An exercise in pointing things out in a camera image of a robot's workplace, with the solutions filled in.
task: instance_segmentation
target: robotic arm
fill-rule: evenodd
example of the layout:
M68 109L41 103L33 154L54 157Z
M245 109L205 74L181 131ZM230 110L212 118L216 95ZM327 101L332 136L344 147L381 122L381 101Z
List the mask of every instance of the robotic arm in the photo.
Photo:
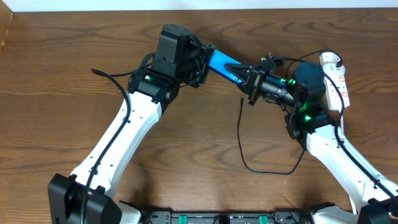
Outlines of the robotic arm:
M331 94L331 80L325 78L325 73L330 74L331 66L334 66L344 74L344 66L339 56L330 55L330 52L324 54L329 54L333 60L321 56L322 67L304 62L295 69L293 78L286 80L274 74L275 68L281 66L285 58L269 55L258 64L241 65L215 50L214 45L202 44L185 27L165 25L159 37L157 52L147 55L129 79L127 96L131 115L100 161L90 182L86 223L139 222L139 210L124 203L116 205L112 200L121 175L142 138L178 95L180 84L198 88L204 84L209 69L248 94L250 105L254 105L261 96L266 101L291 108L291 112L285 116L290 137L324 163L353 199L356 208L361 210L358 216L338 207L318 209L308 214L312 223L388 223L385 221L389 220L389 212L398 216L394 201L398 186L378 172L349 143L340 128L337 133L342 141L336 138L337 123L328 114L322 97L327 89L329 107L333 105L341 109L341 103L332 98L338 96ZM148 68L146 65L151 59L152 66ZM348 96L344 102L348 105ZM80 223L83 189L91 169L123 122L127 109L124 101L96 147L69 177L56 174L49 183L52 223Z

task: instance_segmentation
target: wood grain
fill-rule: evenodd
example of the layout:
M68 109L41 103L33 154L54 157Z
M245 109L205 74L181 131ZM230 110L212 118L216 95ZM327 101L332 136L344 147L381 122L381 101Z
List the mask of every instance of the wood grain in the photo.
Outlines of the wood grain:
M339 52L351 98L346 135L398 182L398 9L17 13L0 58L0 223L50 222L48 182L88 155L122 102L117 88L90 68L135 69L156 50L166 23L189 27L243 63L268 52ZM115 200L208 211L331 201L349 210L345 191L309 153L290 176L244 168L236 139L240 96L213 72L200 88L181 89L129 163ZM250 166L288 171L294 165L300 147L283 115L262 102L244 106L241 139Z

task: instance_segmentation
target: white wall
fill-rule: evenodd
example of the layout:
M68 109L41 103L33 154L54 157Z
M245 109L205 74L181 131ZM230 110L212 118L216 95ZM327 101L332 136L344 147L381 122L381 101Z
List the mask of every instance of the white wall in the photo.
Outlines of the white wall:
M14 12L398 7L398 0L3 0Z

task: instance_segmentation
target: power strip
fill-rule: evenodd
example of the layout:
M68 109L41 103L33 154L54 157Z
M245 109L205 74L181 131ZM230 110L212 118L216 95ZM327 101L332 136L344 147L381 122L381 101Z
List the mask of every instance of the power strip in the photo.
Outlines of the power strip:
M348 90L346 86L346 78L344 77L345 74L345 67L342 65L341 67L337 67L336 64L341 59L337 54L333 52L325 52L322 53L320 56L320 63L325 72L336 84L338 87L341 95L344 99L344 106L345 108L349 106L349 98L348 98ZM341 100L338 96L335 87L331 84L331 82L325 77L323 80L326 86L326 98L328 101L328 107L330 110L340 110L341 109Z

